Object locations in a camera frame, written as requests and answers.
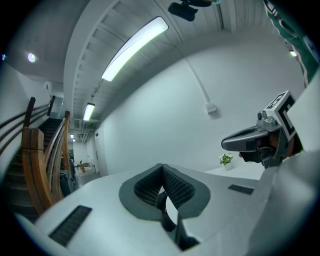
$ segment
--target white table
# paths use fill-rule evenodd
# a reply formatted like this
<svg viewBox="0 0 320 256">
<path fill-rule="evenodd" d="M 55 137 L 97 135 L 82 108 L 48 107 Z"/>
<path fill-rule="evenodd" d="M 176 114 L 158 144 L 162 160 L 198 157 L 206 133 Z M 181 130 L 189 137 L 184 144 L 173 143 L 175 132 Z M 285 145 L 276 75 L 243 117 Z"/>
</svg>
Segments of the white table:
<svg viewBox="0 0 320 256">
<path fill-rule="evenodd" d="M 258 181 L 260 180 L 262 173 L 265 170 L 265 168 L 262 166 L 261 163 L 256 163 L 256 162 L 238 162 L 238 163 L 235 163 L 234 165 L 235 166 L 232 167 L 232 169 L 230 170 L 225 170 L 225 167 L 222 165 L 219 168 L 205 171 L 205 173 Z M 166 198 L 165 207 L 170 219 L 175 224 L 177 224 L 178 211 L 174 207 L 169 197 Z"/>
<path fill-rule="evenodd" d="M 265 168 L 261 163 L 256 162 L 243 162 L 236 165 L 230 170 L 225 170 L 222 165 L 220 168 L 206 171 L 207 174 L 214 174 L 226 177 L 243 178 L 250 180 L 260 180 Z"/>
</svg>

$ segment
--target white wall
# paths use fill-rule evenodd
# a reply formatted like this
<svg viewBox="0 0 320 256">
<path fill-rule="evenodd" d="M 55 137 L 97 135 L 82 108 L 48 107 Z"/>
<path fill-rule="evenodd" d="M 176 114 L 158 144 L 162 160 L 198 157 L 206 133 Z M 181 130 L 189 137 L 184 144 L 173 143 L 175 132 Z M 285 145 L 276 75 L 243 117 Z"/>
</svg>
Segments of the white wall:
<svg viewBox="0 0 320 256">
<path fill-rule="evenodd" d="M 179 49 L 218 111 L 207 114 L 199 84 L 181 55 L 174 50 L 164 55 L 103 115 L 104 144 L 98 151 L 105 151 L 109 174 L 156 163 L 217 168 L 223 138 L 255 125 L 257 112 L 278 93 L 290 90 L 298 98 L 304 89 L 298 62 L 261 28 L 217 32 Z"/>
<path fill-rule="evenodd" d="M 74 165 L 78 165 L 81 160 L 82 160 L 82 163 L 87 163 L 88 162 L 87 145 L 81 142 L 74 142 L 73 156 L 74 156 Z"/>
<path fill-rule="evenodd" d="M 31 97 L 35 97 L 35 107 L 49 103 L 49 92 L 43 85 L 42 82 L 33 81 L 10 65 L 2 62 L 0 70 L 0 124 L 9 118 L 26 111 Z M 30 125 L 30 127 L 38 127 L 47 118 L 47 116 L 42 117 Z M 24 116 L 0 129 L 0 136 L 23 119 Z M 13 130 L 3 141 L 1 141 L 0 148 L 21 128 L 22 125 Z M 22 135 L 20 133 L 0 156 L 0 182 L 13 156 L 21 147 L 21 138 Z"/>
<path fill-rule="evenodd" d="M 95 141 L 95 134 L 93 133 L 90 136 L 90 139 L 86 143 L 86 150 L 88 154 L 88 162 L 92 164 L 94 162 L 95 170 L 99 171 L 99 163 L 96 155 L 96 141 Z"/>
</svg>

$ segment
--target black mesh pad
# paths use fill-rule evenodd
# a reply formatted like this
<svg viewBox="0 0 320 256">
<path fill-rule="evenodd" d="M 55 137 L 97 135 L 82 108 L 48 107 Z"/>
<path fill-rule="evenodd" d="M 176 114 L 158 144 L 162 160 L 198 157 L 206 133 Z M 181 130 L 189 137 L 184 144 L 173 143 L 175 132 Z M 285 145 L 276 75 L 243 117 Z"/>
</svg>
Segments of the black mesh pad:
<svg viewBox="0 0 320 256">
<path fill-rule="evenodd" d="M 124 182 L 119 198 L 137 218 L 161 221 L 162 213 L 156 208 L 161 186 L 182 219 L 199 216 L 210 200 L 210 190 L 205 184 L 161 163 Z"/>
</svg>

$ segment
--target white countertop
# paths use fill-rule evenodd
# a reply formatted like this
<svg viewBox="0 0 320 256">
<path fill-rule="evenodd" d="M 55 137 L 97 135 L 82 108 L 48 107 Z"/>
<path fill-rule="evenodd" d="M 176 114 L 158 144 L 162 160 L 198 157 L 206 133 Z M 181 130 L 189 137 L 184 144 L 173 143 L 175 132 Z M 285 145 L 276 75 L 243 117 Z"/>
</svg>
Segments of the white countertop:
<svg viewBox="0 0 320 256">
<path fill-rule="evenodd" d="M 251 180 L 260 180 L 265 168 L 261 163 L 256 162 L 243 162 L 238 164 L 230 170 L 225 170 L 225 167 L 221 167 L 206 171 L 207 174 L 214 174 L 226 177 L 243 178 Z"/>
</svg>

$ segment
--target ceiling light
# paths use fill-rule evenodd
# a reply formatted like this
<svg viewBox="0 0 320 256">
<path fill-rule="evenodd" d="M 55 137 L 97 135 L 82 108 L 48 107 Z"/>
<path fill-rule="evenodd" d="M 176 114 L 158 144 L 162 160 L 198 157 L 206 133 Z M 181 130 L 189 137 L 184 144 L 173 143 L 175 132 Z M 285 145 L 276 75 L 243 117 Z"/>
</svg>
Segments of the ceiling light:
<svg viewBox="0 0 320 256">
<path fill-rule="evenodd" d="M 291 51 L 290 51 L 290 54 L 291 54 L 293 57 L 296 57 L 296 56 L 297 56 L 297 54 L 296 54 L 296 52 L 295 52 L 294 50 L 291 50 Z"/>
<path fill-rule="evenodd" d="M 168 28 L 168 24 L 162 17 L 156 17 L 150 21 L 121 47 L 106 67 L 101 78 L 111 82 L 137 51 Z"/>
<path fill-rule="evenodd" d="M 83 116 L 83 121 L 90 120 L 90 117 L 91 117 L 92 112 L 94 111 L 94 108 L 95 108 L 95 104 L 88 103 L 86 105 L 84 116 Z"/>
<path fill-rule="evenodd" d="M 31 62 L 31 63 L 34 63 L 36 61 L 36 56 L 33 54 L 33 53 L 29 53 L 28 54 L 28 60 Z"/>
</svg>

